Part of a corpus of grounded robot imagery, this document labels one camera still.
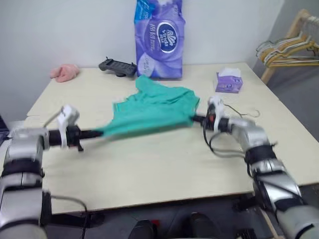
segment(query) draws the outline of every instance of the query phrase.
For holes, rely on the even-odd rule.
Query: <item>table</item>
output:
[[[280,100],[245,63],[186,65],[181,81],[161,81],[184,86],[201,98],[197,112],[204,114],[207,99],[216,94],[214,79],[222,67],[239,68],[243,88],[223,94],[225,103],[242,113],[258,109],[255,119],[267,132],[277,157],[283,160],[298,184],[319,182],[319,144]],[[107,124],[112,103],[136,92],[135,82],[98,69],[81,69],[66,83],[52,80],[28,113],[25,126],[42,124],[62,105],[80,112],[80,128]],[[227,110],[228,115],[235,115]],[[229,136],[216,146],[238,149]],[[218,158],[205,145],[202,129],[195,124],[157,134],[109,137],[83,142],[84,152],[51,148],[43,155],[44,189],[52,194],[83,200],[89,210],[119,208],[183,199],[245,193],[252,190],[243,159]],[[79,205],[53,201],[53,213],[81,211]]]

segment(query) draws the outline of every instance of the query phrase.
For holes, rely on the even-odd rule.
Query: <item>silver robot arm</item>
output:
[[[64,106],[59,130],[21,128],[12,133],[0,178],[0,239],[46,239],[42,229],[51,216],[51,195],[42,190],[42,154],[51,146],[78,147],[81,139],[102,136],[75,125],[79,113]]]
[[[319,238],[319,210],[304,202],[265,131],[251,120],[219,115],[223,112],[219,98],[210,99],[208,104],[211,128],[232,135],[241,145],[259,206],[276,216],[288,239]]]

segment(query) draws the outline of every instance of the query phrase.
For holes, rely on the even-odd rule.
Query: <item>shoe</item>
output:
[[[214,223],[204,214],[193,213],[189,218],[193,238],[217,239],[219,231]]]
[[[129,236],[129,239],[155,239],[157,228],[148,220],[139,221]]]

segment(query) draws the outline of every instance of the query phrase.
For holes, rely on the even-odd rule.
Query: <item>pink towel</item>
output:
[[[72,80],[79,74],[79,68],[74,64],[63,64],[59,68],[55,68],[50,73],[50,78],[55,78],[56,82],[65,82]]]

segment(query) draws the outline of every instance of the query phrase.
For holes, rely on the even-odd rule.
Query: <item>green cloth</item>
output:
[[[190,126],[199,98],[184,87],[166,87],[146,76],[136,79],[139,92],[113,105],[114,118],[98,128],[103,136],[141,132],[168,126]]]

